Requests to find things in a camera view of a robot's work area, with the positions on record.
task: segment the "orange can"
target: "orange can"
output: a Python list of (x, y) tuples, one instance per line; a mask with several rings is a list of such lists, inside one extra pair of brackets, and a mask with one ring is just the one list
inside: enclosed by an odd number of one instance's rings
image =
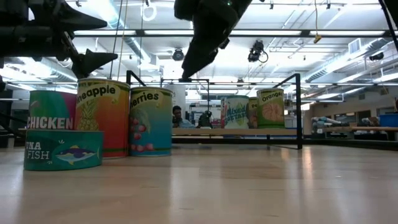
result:
[(127, 83), (96, 78), (78, 81), (75, 129), (103, 131), (103, 157), (128, 155), (129, 95)]

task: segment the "man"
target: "man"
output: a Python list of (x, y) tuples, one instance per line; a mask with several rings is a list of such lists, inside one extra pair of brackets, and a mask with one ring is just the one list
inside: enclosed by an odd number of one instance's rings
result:
[(195, 125), (181, 117), (181, 107), (173, 107), (173, 116), (173, 128), (195, 128)]

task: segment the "wooden floor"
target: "wooden floor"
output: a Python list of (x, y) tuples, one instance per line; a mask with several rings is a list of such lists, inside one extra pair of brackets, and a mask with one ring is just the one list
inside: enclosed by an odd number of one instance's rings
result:
[(398, 219), (398, 152), (182, 146), (63, 172), (0, 151), (0, 223), (380, 224)]

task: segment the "pineapple illustration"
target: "pineapple illustration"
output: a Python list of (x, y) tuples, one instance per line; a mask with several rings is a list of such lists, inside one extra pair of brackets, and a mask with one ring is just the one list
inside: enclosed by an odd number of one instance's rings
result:
[(90, 100), (83, 105), (81, 112), (81, 119), (77, 128), (81, 131), (97, 131), (98, 123), (94, 119), (94, 113), (97, 108), (97, 103), (94, 100)]

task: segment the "blue bin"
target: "blue bin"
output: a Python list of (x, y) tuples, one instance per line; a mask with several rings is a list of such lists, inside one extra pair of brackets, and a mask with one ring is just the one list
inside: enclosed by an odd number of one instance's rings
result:
[(398, 128), (398, 114), (380, 115), (380, 127)]

